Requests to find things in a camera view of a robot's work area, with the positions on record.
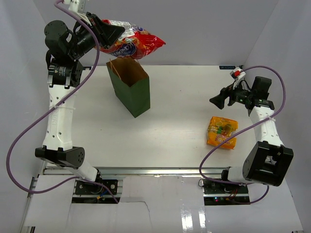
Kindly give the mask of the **large red snack bag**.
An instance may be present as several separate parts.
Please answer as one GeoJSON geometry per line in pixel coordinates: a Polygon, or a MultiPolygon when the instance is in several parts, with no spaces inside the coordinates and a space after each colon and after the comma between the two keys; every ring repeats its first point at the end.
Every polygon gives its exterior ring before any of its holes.
{"type": "Polygon", "coordinates": [[[108,49],[100,48],[102,52],[114,57],[131,57],[138,60],[166,44],[158,36],[130,22],[108,19],[104,19],[103,22],[125,29],[113,46],[108,49]]]}

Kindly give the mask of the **orange snack bag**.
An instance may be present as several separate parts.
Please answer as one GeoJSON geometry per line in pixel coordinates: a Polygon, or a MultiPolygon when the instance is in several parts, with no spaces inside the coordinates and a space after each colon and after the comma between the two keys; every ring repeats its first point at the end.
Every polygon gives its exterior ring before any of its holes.
{"type": "Polygon", "coordinates": [[[207,128],[207,144],[217,146],[232,136],[237,129],[237,121],[213,116],[207,128]]]}

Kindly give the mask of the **green brown paper bag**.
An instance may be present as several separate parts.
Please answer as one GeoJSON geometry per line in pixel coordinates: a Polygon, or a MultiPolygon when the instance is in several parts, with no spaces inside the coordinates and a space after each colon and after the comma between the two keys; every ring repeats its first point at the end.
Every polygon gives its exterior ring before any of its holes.
{"type": "Polygon", "coordinates": [[[137,118],[150,109],[150,79],[140,63],[131,57],[106,63],[115,95],[137,118]]]}

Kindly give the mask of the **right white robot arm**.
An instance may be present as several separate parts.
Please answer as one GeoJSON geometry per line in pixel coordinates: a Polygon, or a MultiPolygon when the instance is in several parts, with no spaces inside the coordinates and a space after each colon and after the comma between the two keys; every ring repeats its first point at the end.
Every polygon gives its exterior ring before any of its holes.
{"type": "Polygon", "coordinates": [[[256,76],[250,90],[229,85],[209,101],[219,109],[236,102],[243,104],[255,125],[256,143],[242,166],[228,167],[222,171],[219,187],[224,193],[232,193],[237,183],[261,183],[280,186],[294,157],[292,149],[284,146],[275,124],[274,104],[268,100],[271,79],[256,76]]]}

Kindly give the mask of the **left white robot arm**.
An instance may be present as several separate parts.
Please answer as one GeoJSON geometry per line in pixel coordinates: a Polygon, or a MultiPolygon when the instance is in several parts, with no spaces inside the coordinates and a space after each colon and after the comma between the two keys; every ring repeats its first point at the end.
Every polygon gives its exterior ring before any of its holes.
{"type": "Polygon", "coordinates": [[[54,20],[44,29],[51,113],[43,145],[35,149],[35,156],[87,179],[86,188],[97,194],[102,190],[103,182],[97,178],[98,170],[85,160],[85,149],[73,146],[71,128],[75,95],[66,96],[77,90],[83,71],[79,60],[96,46],[94,40],[107,49],[125,28],[103,22],[95,14],[87,13],[86,16],[89,20],[86,27],[76,22],[70,30],[64,22],[54,20]]]}

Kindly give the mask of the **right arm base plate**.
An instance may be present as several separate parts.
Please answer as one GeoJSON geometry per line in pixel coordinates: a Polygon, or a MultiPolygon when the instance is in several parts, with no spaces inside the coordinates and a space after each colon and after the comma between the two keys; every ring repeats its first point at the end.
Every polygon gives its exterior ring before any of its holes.
{"type": "Polygon", "coordinates": [[[216,183],[201,178],[198,182],[203,191],[205,206],[225,206],[249,204],[249,192],[246,186],[216,183]]]}

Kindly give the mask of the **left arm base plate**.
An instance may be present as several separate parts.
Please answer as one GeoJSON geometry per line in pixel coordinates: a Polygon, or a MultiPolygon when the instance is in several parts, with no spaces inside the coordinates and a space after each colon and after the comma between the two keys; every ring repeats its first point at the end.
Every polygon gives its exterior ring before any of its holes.
{"type": "MultiPolygon", "coordinates": [[[[113,195],[117,194],[118,190],[118,180],[102,180],[102,184],[105,185],[113,195]]],[[[102,186],[87,183],[78,180],[76,182],[76,188],[74,191],[76,195],[101,195],[110,193],[102,186]]]]}

